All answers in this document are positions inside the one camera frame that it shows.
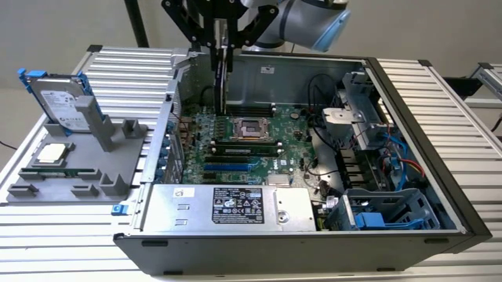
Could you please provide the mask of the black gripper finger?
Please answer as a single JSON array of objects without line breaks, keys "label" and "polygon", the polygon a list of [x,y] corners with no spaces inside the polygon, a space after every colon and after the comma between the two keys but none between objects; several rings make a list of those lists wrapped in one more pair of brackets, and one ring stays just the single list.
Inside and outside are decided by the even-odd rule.
[{"label": "black gripper finger", "polygon": [[254,15],[246,26],[237,30],[237,23],[244,12],[248,10],[245,6],[230,6],[226,15],[226,71],[232,72],[233,50],[242,46],[252,46],[257,38],[264,33],[266,27],[272,23],[278,14],[277,6],[258,6]]},{"label": "black gripper finger", "polygon": [[161,7],[173,20],[177,28],[184,34],[185,38],[190,42],[198,43],[201,47],[209,49],[210,58],[210,70],[217,68],[217,51],[216,51],[216,39],[214,39],[214,16],[213,16],[213,4],[214,1],[190,1],[198,15],[202,17],[202,26],[197,23],[194,18],[189,15],[186,8],[182,5],[182,1],[161,1]]}]

